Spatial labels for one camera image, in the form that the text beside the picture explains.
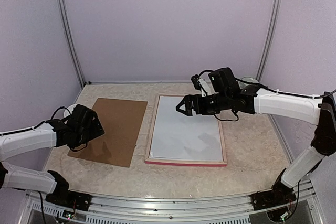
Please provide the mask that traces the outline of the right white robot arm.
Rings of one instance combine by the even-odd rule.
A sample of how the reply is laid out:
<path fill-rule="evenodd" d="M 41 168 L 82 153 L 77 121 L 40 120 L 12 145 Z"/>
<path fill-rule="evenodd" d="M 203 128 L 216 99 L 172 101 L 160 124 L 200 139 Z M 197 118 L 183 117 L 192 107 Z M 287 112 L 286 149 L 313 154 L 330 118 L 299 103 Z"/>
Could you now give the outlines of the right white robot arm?
<path fill-rule="evenodd" d="M 184 96 L 177 112 L 217 119 L 230 110 L 233 121 L 241 112 L 268 115 L 275 122 L 293 160 L 268 194 L 273 205 L 287 199 L 289 190 L 335 153 L 335 91 L 309 95 L 275 90 L 254 79 L 239 79 L 229 67 L 203 70 L 191 82 L 200 93 Z"/>

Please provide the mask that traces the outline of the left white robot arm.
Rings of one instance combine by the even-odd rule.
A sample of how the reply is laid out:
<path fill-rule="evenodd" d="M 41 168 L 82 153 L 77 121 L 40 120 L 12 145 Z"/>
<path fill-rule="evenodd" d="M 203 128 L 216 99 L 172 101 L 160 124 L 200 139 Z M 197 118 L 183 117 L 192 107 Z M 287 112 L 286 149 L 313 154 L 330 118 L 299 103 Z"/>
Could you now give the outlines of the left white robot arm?
<path fill-rule="evenodd" d="M 52 194 L 66 206 L 73 201 L 69 184 L 57 172 L 39 172 L 8 163 L 8 159 L 43 148 L 67 146 L 78 152 L 104 135 L 97 113 L 77 104 L 63 119 L 52 117 L 39 124 L 1 133 L 1 187 Z"/>

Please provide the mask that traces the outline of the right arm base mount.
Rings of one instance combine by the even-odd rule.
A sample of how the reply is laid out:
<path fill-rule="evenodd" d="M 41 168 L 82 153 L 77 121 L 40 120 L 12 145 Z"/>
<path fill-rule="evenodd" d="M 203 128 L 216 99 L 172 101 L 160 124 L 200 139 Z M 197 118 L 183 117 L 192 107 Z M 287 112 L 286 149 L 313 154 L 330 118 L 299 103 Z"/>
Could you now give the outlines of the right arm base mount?
<path fill-rule="evenodd" d="M 293 188 L 289 188 L 281 182 L 284 172 L 285 169 L 279 174 L 271 189 L 251 194 L 251 203 L 254 210 L 276 207 L 297 200 Z"/>

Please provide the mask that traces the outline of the brown cardboard backing board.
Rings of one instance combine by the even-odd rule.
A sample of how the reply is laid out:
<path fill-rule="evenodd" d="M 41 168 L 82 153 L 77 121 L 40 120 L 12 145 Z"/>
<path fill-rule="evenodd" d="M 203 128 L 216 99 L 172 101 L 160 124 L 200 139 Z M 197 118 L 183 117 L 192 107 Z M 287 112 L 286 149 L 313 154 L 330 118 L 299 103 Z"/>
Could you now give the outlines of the brown cardboard backing board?
<path fill-rule="evenodd" d="M 98 98 L 92 109 L 105 131 L 79 152 L 68 156 L 87 161 L 130 167 L 147 107 L 146 101 Z"/>

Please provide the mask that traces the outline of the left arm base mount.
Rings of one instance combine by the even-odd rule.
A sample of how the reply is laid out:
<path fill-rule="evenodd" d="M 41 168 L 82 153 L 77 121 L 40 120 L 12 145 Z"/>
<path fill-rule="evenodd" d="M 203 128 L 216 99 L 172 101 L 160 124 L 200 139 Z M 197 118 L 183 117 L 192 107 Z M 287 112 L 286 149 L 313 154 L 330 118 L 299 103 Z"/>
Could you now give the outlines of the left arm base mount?
<path fill-rule="evenodd" d="M 69 183 L 56 171 L 47 171 L 56 182 L 52 193 L 47 194 L 45 200 L 55 205 L 71 208 L 73 210 L 88 211 L 92 196 L 69 190 Z"/>

